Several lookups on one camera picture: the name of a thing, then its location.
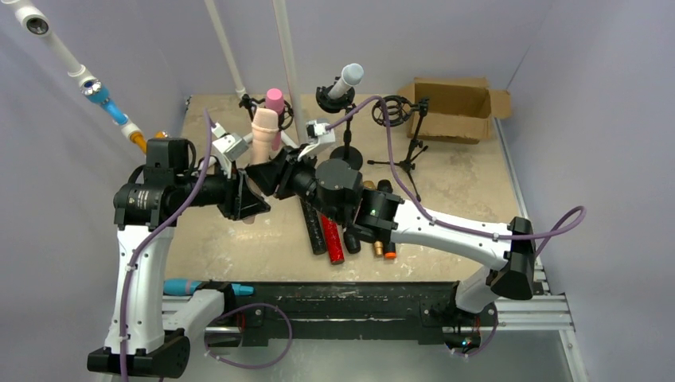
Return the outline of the round base mic stand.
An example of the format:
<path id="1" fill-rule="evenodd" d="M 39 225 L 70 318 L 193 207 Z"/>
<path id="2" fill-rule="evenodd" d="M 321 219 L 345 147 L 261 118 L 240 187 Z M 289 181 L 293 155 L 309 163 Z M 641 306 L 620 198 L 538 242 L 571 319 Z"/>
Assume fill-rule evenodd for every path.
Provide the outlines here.
<path id="1" fill-rule="evenodd" d="M 356 92 L 353 89 L 350 89 L 344 95 L 341 95 L 336 99 L 331 99 L 329 97 L 329 92 L 334 85 L 336 85 L 336 83 L 329 87 L 317 87 L 315 92 L 317 104 L 326 113 L 337 114 L 344 111 L 345 115 L 347 115 L 356 107 L 353 103 Z M 363 166 L 363 156 L 357 148 L 351 145 L 352 120 L 352 117 L 349 117 L 346 120 L 345 131 L 343 133 L 343 144 L 330 153 L 330 159 L 340 159 L 343 162 L 346 162 L 352 169 L 359 170 Z"/>

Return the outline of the black orange-tipped microphone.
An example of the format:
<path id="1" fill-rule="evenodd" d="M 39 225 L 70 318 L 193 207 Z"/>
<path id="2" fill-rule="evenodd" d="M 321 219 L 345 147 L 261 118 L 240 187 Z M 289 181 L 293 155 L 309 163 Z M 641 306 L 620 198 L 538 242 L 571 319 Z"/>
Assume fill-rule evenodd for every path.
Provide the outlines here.
<path id="1" fill-rule="evenodd" d="M 387 179 L 382 179 L 378 181 L 377 183 L 377 190 L 386 192 L 386 193 L 392 193 L 392 183 L 390 180 Z M 395 259 L 396 258 L 396 244 L 392 242 L 384 242 L 381 241 L 384 244 L 384 259 Z"/>

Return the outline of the peach pink microphone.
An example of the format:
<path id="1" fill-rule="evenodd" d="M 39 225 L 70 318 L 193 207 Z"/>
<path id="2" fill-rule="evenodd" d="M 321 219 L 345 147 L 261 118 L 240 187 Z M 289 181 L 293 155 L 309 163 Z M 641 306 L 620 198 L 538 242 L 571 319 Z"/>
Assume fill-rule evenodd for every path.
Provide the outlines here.
<path id="1" fill-rule="evenodd" d="M 249 165 L 268 161 L 271 144 L 278 132 L 279 115 L 276 111 L 259 107 L 252 120 L 251 155 Z"/>

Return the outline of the black glitter microphone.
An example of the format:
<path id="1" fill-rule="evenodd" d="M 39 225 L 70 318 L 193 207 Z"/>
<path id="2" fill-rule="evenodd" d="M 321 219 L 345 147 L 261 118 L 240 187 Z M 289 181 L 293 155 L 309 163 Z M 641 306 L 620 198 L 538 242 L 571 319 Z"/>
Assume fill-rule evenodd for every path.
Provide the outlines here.
<path id="1" fill-rule="evenodd" d="M 302 214 L 312 252 L 315 255 L 325 254 L 327 252 L 326 240 L 323 235 L 323 230 L 318 214 L 306 202 L 300 201 L 300 205 L 302 208 Z"/>

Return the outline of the plain black microphone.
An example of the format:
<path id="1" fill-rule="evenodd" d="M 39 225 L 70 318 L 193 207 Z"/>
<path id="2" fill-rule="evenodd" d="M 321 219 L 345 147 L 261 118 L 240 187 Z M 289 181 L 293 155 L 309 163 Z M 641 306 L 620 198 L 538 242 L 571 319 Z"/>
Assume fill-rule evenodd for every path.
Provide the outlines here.
<path id="1" fill-rule="evenodd" d="M 361 251 L 361 241 L 348 228 L 343 229 L 342 240 L 349 254 L 357 254 Z"/>

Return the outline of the red glitter microphone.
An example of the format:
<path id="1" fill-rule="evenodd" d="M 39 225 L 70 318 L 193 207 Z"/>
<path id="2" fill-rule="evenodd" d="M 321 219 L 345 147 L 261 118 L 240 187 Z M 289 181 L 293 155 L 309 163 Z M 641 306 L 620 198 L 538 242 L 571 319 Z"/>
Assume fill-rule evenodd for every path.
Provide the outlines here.
<path id="1" fill-rule="evenodd" d="M 328 219 L 326 216 L 321 215 L 321 220 L 330 263 L 332 265 L 339 265 L 344 263 L 345 257 L 342 250 L 338 226 L 332 220 Z"/>

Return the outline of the gold microphone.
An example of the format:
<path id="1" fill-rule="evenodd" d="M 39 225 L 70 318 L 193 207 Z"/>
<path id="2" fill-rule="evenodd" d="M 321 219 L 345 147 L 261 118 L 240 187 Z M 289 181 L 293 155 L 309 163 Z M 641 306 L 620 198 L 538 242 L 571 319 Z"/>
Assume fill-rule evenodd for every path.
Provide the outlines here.
<path id="1" fill-rule="evenodd" d="M 364 187 L 366 189 L 373 189 L 373 190 L 377 189 L 375 183 L 370 180 L 364 181 Z M 381 241 L 378 240 L 373 243 L 373 250 L 376 257 L 384 256 L 384 244 Z"/>

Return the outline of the blue microphone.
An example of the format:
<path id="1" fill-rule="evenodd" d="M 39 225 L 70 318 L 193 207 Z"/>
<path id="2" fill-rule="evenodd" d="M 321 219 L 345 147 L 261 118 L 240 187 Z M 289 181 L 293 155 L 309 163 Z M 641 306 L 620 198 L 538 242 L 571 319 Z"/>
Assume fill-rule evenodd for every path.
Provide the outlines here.
<path id="1" fill-rule="evenodd" d="M 222 282 L 198 281 L 190 279 L 167 279 L 163 284 L 163 294 L 169 296 L 191 296 L 197 290 L 216 289 Z M 240 283 L 230 283 L 235 296 L 252 296 L 255 288 Z"/>

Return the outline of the white microphone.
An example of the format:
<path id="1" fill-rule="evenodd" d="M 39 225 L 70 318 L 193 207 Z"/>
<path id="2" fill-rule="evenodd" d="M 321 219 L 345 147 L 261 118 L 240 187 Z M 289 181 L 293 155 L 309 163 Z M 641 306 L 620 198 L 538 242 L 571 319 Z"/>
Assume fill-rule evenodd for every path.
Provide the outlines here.
<path id="1" fill-rule="evenodd" d="M 341 75 L 333 87 L 328 91 L 329 99 L 339 99 L 349 90 L 357 86 L 363 79 L 365 70 L 358 63 L 347 64 L 342 70 Z"/>

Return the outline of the cardboard box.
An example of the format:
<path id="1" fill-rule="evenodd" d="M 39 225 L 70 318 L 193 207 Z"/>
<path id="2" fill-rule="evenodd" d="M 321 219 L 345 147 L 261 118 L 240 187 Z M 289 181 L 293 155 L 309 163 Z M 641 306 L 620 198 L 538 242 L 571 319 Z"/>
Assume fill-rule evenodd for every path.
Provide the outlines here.
<path id="1" fill-rule="evenodd" d="M 418 136 L 429 140 L 478 144 L 491 139 L 495 119 L 512 115 L 510 93 L 492 88 L 485 77 L 416 77 L 397 94 L 413 103 L 428 99 Z"/>

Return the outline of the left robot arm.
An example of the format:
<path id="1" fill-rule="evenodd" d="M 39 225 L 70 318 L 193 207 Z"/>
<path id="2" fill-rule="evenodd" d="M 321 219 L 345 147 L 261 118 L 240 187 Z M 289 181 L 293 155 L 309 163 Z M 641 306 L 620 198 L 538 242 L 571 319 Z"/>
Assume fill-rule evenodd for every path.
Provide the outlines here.
<path id="1" fill-rule="evenodd" d="M 152 138 L 146 162 L 113 199 L 119 244 L 118 289 L 103 347 L 88 355 L 91 372 L 152 378 L 181 377 L 190 350 L 205 327 L 236 307 L 227 282 L 203 282 L 188 289 L 188 300 L 168 317 L 162 314 L 164 275 L 178 217 L 189 207 L 215 205 L 229 220 L 244 220 L 270 207 L 248 187 L 236 159 L 247 143 L 232 134 L 216 139 L 197 168 L 194 146 L 185 138 Z"/>

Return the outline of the overhead pipe with fittings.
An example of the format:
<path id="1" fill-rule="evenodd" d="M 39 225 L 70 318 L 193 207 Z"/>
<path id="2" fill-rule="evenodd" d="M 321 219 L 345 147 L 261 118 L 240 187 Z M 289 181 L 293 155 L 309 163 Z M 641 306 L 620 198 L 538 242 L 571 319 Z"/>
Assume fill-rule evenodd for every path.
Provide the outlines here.
<path id="1" fill-rule="evenodd" d="M 52 23 L 45 14 L 28 0 L 2 0 L 1 4 L 12 13 L 23 30 L 43 41 L 45 46 L 60 59 L 68 77 L 76 82 L 82 96 L 104 110 L 125 138 L 146 153 L 148 138 L 112 99 L 107 86 L 76 59 L 53 31 Z"/>

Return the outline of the white PVC pipe frame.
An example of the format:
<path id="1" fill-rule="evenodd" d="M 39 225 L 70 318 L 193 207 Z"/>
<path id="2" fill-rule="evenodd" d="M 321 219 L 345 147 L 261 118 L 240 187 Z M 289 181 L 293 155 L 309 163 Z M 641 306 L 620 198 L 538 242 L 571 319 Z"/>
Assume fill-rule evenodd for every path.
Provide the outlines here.
<path id="1" fill-rule="evenodd" d="M 291 39 L 287 4 L 283 0 L 273 0 L 271 3 L 274 9 L 276 29 L 279 35 L 280 48 L 283 56 L 288 95 L 290 96 L 290 103 L 295 113 L 294 124 L 296 128 L 296 135 L 298 137 L 299 143 L 308 143 L 309 138 L 304 130 L 306 119 L 304 118 L 301 93 L 299 91 L 298 85 L 298 73 Z M 228 66 L 228 70 L 230 71 L 234 83 L 235 93 L 239 99 L 243 99 L 244 96 L 248 94 L 247 89 L 244 86 L 240 71 L 237 67 L 236 58 L 229 44 L 224 28 L 224 23 L 220 18 L 217 5 L 212 0 L 205 0 L 204 4 L 214 32 L 217 35 L 220 50 L 224 55 L 225 62 Z"/>

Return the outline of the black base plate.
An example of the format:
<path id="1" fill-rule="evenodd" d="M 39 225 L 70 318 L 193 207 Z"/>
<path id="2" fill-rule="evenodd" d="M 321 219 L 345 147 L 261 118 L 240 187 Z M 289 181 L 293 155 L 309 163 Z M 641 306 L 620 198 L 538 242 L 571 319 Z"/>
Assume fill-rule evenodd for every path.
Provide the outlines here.
<path id="1" fill-rule="evenodd" d="M 414 341 L 476 349 L 492 331 L 496 306 L 479 314 L 455 306 L 455 282 L 251 282 L 253 294 L 237 296 L 206 331 L 231 334 L 243 346 L 271 339 Z"/>

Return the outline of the aluminium rail frame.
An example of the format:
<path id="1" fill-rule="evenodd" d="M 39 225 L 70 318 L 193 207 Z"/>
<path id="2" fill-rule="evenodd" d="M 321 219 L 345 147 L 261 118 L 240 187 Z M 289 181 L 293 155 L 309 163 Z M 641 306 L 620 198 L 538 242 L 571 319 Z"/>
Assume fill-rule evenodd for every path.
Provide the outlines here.
<path id="1" fill-rule="evenodd" d="M 207 150 L 205 152 L 205 157 L 207 152 L 209 151 L 209 148 L 212 144 L 213 140 L 213 134 L 212 134 L 212 129 L 211 126 L 212 124 L 215 123 L 212 120 L 208 120 L 206 123 L 206 128 L 207 128 L 207 139 L 208 139 L 208 146 Z M 249 135 L 248 137 L 244 138 L 245 141 L 248 143 L 248 151 L 246 151 L 241 157 L 239 157 L 235 161 L 236 168 L 239 171 L 245 172 L 246 173 L 246 168 L 249 166 L 249 159 L 251 155 L 251 149 L 250 149 L 250 143 L 252 140 L 252 135 Z M 291 149 L 298 149 L 299 153 L 300 150 L 306 145 L 303 144 L 301 146 L 296 146 L 292 142 L 287 142 L 286 145 L 280 150 L 284 150 L 285 148 L 291 148 Z M 194 155 L 191 157 L 191 162 L 197 167 L 201 168 L 202 163 L 197 163 L 196 161 L 196 153 L 195 153 L 195 147 L 194 147 Z M 209 163 L 209 167 L 207 169 L 208 173 L 213 173 L 213 167 L 214 164 Z M 248 179 L 248 185 L 250 189 L 254 192 L 257 192 L 261 197 L 264 198 L 266 201 L 267 197 L 264 196 L 255 186 L 255 184 Z M 423 212 L 431 212 L 430 210 L 425 209 L 418 201 L 416 201 L 418 204 L 419 209 L 422 209 Z M 509 298 L 498 298 L 494 302 L 490 304 L 494 304 L 496 306 L 496 322 L 495 325 L 490 332 L 490 335 L 482 341 L 482 343 L 473 350 L 470 350 L 468 352 L 459 352 L 454 349 L 450 349 L 448 346 L 447 348 L 450 350 L 450 352 L 458 357 L 461 358 L 469 358 L 469 357 L 474 357 L 478 355 L 482 350 L 486 348 L 486 346 L 490 343 L 490 341 L 493 339 L 494 334 L 498 330 L 515 330 L 515 331 L 558 331 L 558 332 L 567 332 L 572 330 L 573 324 L 572 324 L 572 316 L 571 313 L 568 309 L 568 305 L 566 302 L 566 299 L 563 297 L 556 297 L 552 296 L 548 292 L 548 288 L 546 287 L 545 284 L 545 275 L 543 270 L 540 267 L 540 264 L 538 262 L 537 256 L 540 252 L 540 247 L 536 245 L 536 235 L 533 233 L 533 227 L 532 231 L 529 234 L 526 234 L 524 236 L 525 240 L 531 240 L 534 244 L 534 256 L 535 256 L 535 263 L 534 263 L 534 273 L 533 273 L 533 287 L 534 287 L 534 295 L 531 299 L 529 300 L 512 300 Z M 163 300 L 162 300 L 162 314 L 164 317 L 168 317 L 171 314 L 175 313 L 180 307 L 186 304 L 188 300 L 188 296 L 169 296 L 169 295 L 164 295 Z M 243 307 L 235 308 L 233 310 L 230 310 L 226 312 L 225 314 L 229 317 L 231 317 L 235 313 L 241 313 L 244 311 Z M 193 346 L 190 350 L 190 353 L 200 347 L 208 347 L 211 343 L 213 333 L 207 333 L 206 327 L 204 331 L 204 337 L 202 340 L 198 341 L 195 346 Z M 108 380 L 113 380 L 115 378 L 120 378 L 121 380 L 124 380 L 121 376 L 117 375 L 108 375 L 104 374 Z"/>

